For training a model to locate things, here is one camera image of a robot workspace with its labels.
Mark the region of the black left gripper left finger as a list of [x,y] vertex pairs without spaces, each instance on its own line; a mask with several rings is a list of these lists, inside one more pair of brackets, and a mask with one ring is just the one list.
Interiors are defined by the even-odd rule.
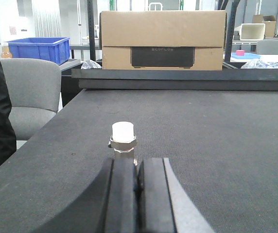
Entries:
[[132,159],[107,159],[92,183],[37,233],[134,233],[136,168]]

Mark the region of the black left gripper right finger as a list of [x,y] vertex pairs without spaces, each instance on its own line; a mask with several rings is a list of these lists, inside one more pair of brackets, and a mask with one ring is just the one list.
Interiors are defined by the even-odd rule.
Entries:
[[145,159],[139,168],[139,229],[143,233],[212,233],[168,158]]

